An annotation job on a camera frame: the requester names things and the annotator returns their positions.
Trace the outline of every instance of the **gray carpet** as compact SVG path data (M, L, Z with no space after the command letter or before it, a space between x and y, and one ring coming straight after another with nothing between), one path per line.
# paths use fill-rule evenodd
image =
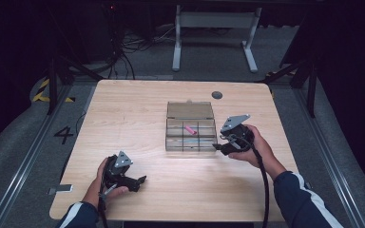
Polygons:
M240 47L240 41L245 40L248 32L242 29L232 29L224 35L200 29L185 32L182 38L182 61L179 72L171 70L174 43L170 40L164 40L144 51L129 53L127 56L137 79L140 80L254 82L263 79L267 72L279 69L280 60L296 30L297 28L257 30L252 46L259 67L259 72L255 74L250 73ZM111 79L132 78L131 69L126 70L123 61L118 61L114 70L110 75L109 70L101 74L106 77L109 75ZM289 80L290 77L286 76L270 84L270 87L299 172L327 202L343 226L352 227L322 160L316 138L307 124L309 116L302 113L303 104L298 102L295 91L288 86ZM31 98L40 84L41 82L37 83L30 92ZM60 181L63 166L77 139L77 128L79 129L83 122L82 115L95 84L88 77L76 79L67 95L75 97L76 101L64 103L59 109L42 143L41 151L17 198L9 206L1 227L53 227L56 224L48 214L53 196L47 195L47 191ZM48 103L32 103L31 108L0 135L0 200L27 155L34 137L46 118L47 111ZM315 121L330 149L335 152L333 156L351 187L357 206L365 217L365 177L337 124L335 114L320 84L317 84L316 116ZM73 136L68 137L66 143L62 144L63 138L54 137L54 134L67 126L70 127L69 133ZM119 227L120 223L114 222L111 225ZM286 225L281 222L271 222L269 227L286 227Z

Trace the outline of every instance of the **pink eraser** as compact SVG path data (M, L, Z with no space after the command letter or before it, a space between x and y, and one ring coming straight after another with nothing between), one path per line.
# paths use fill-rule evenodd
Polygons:
M193 130L191 127L189 127L188 125L185 127L185 130L187 130L189 132L189 134L191 134L191 135L197 134L197 132L195 130Z

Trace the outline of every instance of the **person's right hand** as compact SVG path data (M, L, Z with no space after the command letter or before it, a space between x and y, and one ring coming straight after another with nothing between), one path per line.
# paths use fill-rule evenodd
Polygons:
M275 179L280 173L286 171L285 167L278 161L272 152L271 146L268 142L260 135L259 131L253 125L246 125L254 133L254 146L262 156L262 162L265 166L266 172L271 176L272 180ZM245 152L234 152L229 154L230 159L246 161L251 163L253 166L259 168L257 158L250 149Z

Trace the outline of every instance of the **dark jacket sleeve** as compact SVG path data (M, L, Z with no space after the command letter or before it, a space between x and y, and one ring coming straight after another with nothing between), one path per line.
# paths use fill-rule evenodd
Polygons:
M99 213L88 202L76 202L67 209L67 213L56 225L56 228L96 228Z
M342 227L324 201L306 188L300 174L286 171L275 178L275 199L289 227Z

